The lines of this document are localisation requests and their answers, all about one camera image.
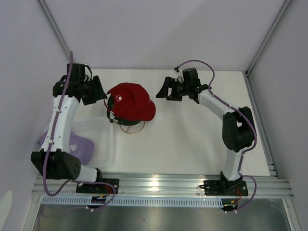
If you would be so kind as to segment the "dark green baseball cap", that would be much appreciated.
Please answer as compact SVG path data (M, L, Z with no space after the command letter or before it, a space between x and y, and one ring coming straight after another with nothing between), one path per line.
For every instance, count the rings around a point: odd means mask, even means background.
M111 109L114 106L114 99L112 96L109 97L107 103L104 102L104 105L107 109L107 112L106 112L107 118L109 119L111 123L123 125L123 126L135 126L141 122L141 120L129 121L129 120L122 119L118 116L115 116L115 114L111 111Z

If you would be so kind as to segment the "red baseball cap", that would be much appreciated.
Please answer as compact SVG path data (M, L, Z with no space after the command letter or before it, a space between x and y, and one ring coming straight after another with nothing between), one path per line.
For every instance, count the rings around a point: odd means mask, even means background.
M108 111L115 117L134 121L151 121L155 117L156 107L147 90L137 83L123 82L107 92L113 100Z

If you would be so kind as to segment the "lavender baseball cap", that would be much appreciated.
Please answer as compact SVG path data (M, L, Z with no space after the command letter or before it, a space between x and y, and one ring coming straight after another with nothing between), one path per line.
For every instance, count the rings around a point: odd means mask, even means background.
M82 165L87 165L94 153L95 144L88 138L71 131L69 140L69 153L78 158Z

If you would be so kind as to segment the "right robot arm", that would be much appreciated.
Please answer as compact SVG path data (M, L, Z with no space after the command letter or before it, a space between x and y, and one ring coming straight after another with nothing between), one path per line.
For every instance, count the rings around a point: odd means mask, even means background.
M183 96L188 96L222 121L222 140L227 148L227 157L215 189L224 195L231 194L243 181L240 171L244 154L253 147L257 139L251 109L236 108L221 99L213 92L211 84L201 83L195 68L176 71L176 78L165 77L156 98L180 102Z

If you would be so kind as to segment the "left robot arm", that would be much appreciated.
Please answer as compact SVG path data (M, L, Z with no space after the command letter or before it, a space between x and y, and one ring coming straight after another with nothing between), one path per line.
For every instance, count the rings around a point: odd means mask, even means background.
M106 99L98 76L86 64L68 64L67 73L52 88L53 111L43 144L31 154L31 162L46 180L87 182L94 193L104 187L100 170L87 167L70 154L73 120L80 103L94 104Z

